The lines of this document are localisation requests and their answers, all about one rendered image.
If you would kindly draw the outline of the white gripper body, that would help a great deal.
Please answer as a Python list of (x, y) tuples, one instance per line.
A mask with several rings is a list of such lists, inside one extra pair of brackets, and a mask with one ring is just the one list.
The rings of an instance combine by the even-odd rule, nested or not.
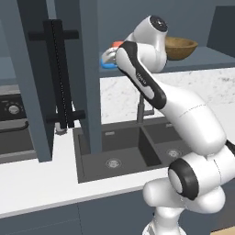
[(111, 47), (107, 49), (102, 54), (102, 61), (103, 63), (115, 63), (116, 62), (116, 52), (118, 48), (117, 47)]

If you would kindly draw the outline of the grey-blue cabinet door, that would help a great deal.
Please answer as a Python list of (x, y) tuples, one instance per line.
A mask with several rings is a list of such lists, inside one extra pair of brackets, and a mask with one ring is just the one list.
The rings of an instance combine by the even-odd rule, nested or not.
[(66, 127), (47, 0), (0, 0), (0, 20), (40, 162), (52, 160), (54, 125)]
[(73, 106), (85, 112), (80, 121), (91, 153), (102, 151), (97, 0), (55, 0), (64, 30), (78, 39), (65, 40)]

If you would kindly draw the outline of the dark grey cabinet door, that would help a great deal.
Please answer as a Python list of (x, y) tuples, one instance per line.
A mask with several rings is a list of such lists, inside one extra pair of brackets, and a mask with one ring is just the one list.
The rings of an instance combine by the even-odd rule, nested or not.
[(207, 46), (235, 58), (235, 6), (217, 6)]

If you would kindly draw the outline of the blue flat object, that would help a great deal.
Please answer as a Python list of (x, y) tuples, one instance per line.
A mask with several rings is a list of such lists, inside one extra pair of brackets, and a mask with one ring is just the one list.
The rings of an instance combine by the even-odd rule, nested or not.
[(100, 60), (100, 64), (101, 64), (101, 67), (104, 68), (104, 69), (108, 69), (108, 70), (111, 70), (111, 69), (116, 69), (118, 66), (114, 63), (105, 63), (103, 62), (103, 60), (101, 59)]

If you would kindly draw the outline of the grey metal tap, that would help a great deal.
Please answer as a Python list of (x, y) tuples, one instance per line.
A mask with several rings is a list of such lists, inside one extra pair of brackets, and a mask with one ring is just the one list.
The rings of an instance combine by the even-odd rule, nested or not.
[(140, 95), (140, 100), (138, 103), (138, 110), (137, 110), (137, 123), (141, 124), (146, 116), (152, 116), (153, 114), (154, 114), (154, 108), (152, 107), (150, 110), (146, 110), (144, 104), (144, 97)]

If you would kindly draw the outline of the wooden bowl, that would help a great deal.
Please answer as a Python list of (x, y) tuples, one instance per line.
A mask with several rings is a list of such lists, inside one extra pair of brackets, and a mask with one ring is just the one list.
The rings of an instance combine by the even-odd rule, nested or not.
[(184, 60), (194, 52), (197, 46), (198, 43), (191, 39), (167, 37), (165, 40), (166, 53), (170, 61)]

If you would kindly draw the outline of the small grey object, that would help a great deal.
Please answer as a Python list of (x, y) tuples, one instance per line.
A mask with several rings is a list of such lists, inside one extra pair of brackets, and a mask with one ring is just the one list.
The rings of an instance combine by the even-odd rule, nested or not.
[(57, 122), (57, 123), (55, 124), (55, 133), (56, 133), (57, 135), (64, 135), (64, 134), (67, 133), (67, 129), (62, 129), (62, 128), (61, 128), (61, 124), (60, 124), (59, 122)]

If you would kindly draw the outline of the dark grey double sink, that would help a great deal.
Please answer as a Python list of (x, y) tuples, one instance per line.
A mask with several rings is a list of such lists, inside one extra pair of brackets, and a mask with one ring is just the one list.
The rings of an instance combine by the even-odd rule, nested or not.
[(80, 128), (73, 141), (80, 183), (162, 169), (191, 152), (165, 117), (104, 124), (99, 153), (90, 152)]

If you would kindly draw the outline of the black oven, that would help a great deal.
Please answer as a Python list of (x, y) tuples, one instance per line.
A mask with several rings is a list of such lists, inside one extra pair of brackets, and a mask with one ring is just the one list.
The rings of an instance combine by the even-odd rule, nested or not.
[[(15, 115), (8, 111), (12, 105), (19, 107), (19, 112)], [(18, 86), (0, 86), (0, 129), (22, 127), (25, 121), (28, 119)], [(0, 164), (36, 158), (29, 126), (20, 131), (0, 133)]]

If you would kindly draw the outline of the grey-blue base cabinets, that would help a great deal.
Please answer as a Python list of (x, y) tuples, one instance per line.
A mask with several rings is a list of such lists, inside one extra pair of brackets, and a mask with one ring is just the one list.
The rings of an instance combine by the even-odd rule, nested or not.
[[(184, 211), (187, 235), (210, 235), (235, 226), (235, 180), (223, 185), (226, 204), (217, 214)], [(141, 235), (154, 209), (140, 191), (0, 219), (0, 235)]]

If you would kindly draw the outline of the light wooden surface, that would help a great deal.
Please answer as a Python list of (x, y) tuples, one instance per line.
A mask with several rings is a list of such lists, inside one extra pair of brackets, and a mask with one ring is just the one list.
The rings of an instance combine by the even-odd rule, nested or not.
[(226, 228), (226, 229), (213, 231), (210, 233), (210, 235), (235, 235), (235, 226)]

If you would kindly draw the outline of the grey-blue open wall cabinet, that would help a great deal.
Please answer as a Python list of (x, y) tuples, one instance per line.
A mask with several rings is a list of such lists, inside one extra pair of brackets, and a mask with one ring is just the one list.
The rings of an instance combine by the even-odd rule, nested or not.
[(97, 0), (99, 51), (125, 39), (142, 19), (155, 15), (166, 21), (170, 37), (198, 43), (186, 59), (167, 62), (166, 73), (235, 67), (235, 58), (207, 46), (217, 6), (235, 6), (235, 0)]

